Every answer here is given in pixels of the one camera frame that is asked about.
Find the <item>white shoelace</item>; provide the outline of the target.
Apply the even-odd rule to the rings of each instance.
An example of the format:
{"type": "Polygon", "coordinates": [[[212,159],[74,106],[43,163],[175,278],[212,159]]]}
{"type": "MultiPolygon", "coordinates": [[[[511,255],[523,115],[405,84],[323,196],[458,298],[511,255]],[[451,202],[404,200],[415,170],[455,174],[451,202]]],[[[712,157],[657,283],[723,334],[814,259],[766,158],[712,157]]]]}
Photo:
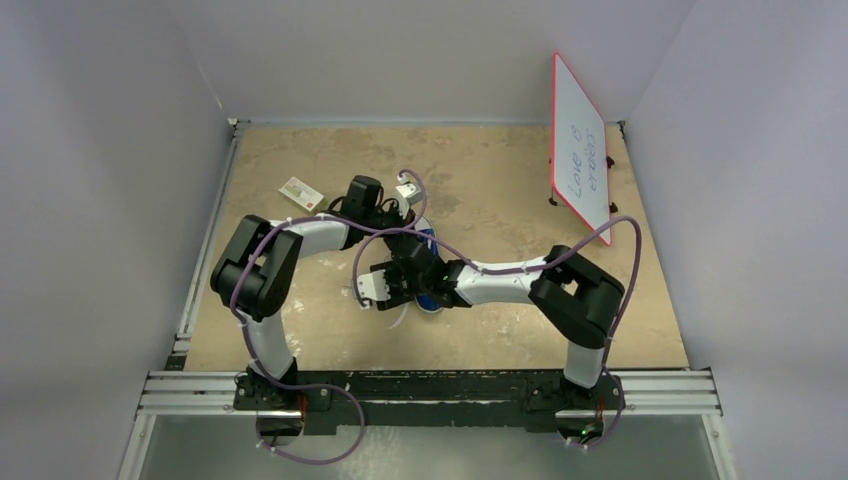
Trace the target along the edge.
{"type": "MultiPolygon", "coordinates": [[[[343,296],[353,297],[353,288],[351,286],[342,286],[341,293],[343,296]]],[[[374,307],[374,303],[371,300],[355,300],[357,307],[360,310],[369,310],[374,307]]],[[[410,303],[405,303],[402,305],[400,309],[400,313],[397,318],[387,327],[388,330],[394,330],[398,328],[405,320],[408,315],[410,303]]]]}

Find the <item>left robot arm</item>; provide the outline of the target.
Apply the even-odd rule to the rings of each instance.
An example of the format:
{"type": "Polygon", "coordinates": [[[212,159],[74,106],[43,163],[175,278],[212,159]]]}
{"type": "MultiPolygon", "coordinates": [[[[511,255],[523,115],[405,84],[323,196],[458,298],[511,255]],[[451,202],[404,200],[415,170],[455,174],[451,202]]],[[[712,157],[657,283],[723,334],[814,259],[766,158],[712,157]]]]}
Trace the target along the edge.
{"type": "Polygon", "coordinates": [[[357,175],[344,195],[312,216],[273,222],[243,217],[210,277],[211,289],[236,318],[249,354],[248,372],[261,380],[259,395],[284,409],[304,385],[283,328],[282,307],[300,259],[343,251],[366,236],[389,228],[412,227],[413,208],[426,201],[420,178],[408,169],[387,193],[380,181],[357,175]]]}

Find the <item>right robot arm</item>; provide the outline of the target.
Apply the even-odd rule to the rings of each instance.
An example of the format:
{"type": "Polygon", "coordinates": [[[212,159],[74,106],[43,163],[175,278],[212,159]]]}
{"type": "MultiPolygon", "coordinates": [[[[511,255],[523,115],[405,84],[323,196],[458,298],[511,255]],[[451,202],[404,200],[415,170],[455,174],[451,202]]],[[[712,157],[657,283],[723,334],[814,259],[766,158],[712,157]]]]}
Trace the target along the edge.
{"type": "Polygon", "coordinates": [[[353,282],[360,299],[379,310],[418,297],[444,309],[533,305],[568,342],[564,399],[584,407],[599,396],[608,339],[625,296],[624,285],[599,266],[564,245],[520,262],[467,263],[442,259],[414,235],[390,235],[386,244],[389,261],[353,282]]]}

